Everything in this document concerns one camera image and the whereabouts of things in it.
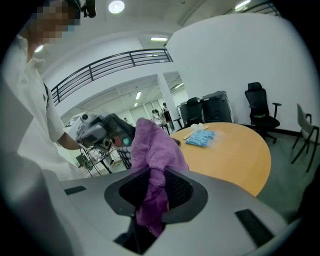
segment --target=metal railing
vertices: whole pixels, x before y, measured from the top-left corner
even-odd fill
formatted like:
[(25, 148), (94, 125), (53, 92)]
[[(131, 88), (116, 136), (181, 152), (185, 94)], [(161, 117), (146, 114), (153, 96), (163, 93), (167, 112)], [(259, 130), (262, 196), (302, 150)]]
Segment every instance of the metal railing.
[(281, 17), (278, 9), (270, 1), (261, 2), (254, 6), (244, 8), (243, 10), (240, 10), (240, 11), (235, 11), (234, 9), (230, 9), (227, 12), (225, 12), (224, 15), (231, 14), (231, 13), (233, 14), (258, 13), (258, 14), (268, 14), (268, 15)]
[(63, 79), (52, 90), (56, 106), (81, 87), (117, 71), (152, 63), (173, 62), (167, 49), (132, 50), (92, 62)]

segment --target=tabletop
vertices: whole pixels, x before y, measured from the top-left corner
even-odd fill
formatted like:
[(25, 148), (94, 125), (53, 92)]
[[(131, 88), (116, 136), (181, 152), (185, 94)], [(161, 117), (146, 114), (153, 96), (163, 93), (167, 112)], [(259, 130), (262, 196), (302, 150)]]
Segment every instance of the tabletop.
[(207, 131), (224, 135), (215, 148), (186, 144), (183, 139), (192, 129), (172, 135), (181, 142), (181, 151), (189, 169), (196, 173), (232, 182), (257, 196), (267, 182), (271, 156), (264, 139), (254, 130), (230, 122), (206, 123)]

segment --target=balcony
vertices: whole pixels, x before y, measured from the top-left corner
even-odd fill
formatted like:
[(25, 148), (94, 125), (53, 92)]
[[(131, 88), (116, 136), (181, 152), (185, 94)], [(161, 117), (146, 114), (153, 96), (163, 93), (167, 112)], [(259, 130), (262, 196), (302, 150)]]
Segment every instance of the balcony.
[(173, 62), (166, 49), (133, 50), (99, 59), (72, 73), (51, 90), (54, 105), (81, 87), (114, 72), (165, 62)]

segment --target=purple towel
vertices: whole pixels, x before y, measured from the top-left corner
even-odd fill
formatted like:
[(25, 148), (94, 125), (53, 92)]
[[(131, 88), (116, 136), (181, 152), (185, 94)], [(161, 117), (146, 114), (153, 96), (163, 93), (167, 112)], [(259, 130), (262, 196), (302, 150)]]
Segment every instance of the purple towel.
[(163, 231), (161, 216), (169, 209), (165, 168), (171, 167), (181, 172), (188, 171), (189, 167), (176, 142), (158, 125), (145, 118), (139, 118), (136, 122), (131, 161), (132, 168), (149, 166), (151, 169), (147, 193), (136, 212), (136, 220), (158, 237)]

